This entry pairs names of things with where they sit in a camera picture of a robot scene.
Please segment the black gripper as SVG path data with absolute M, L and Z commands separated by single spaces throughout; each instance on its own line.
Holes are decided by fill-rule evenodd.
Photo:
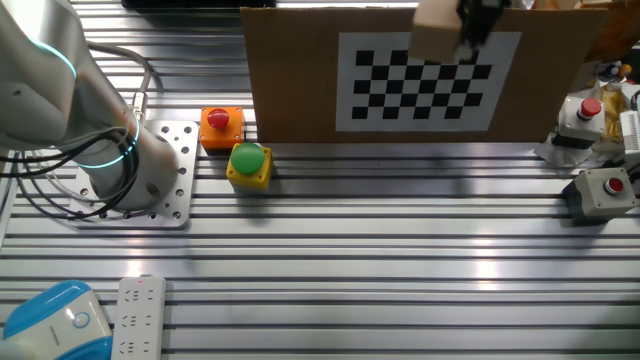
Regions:
M 458 60 L 469 60 L 473 52 L 482 47 L 494 24 L 511 0 L 459 0 L 458 16 L 462 22 L 455 56 Z

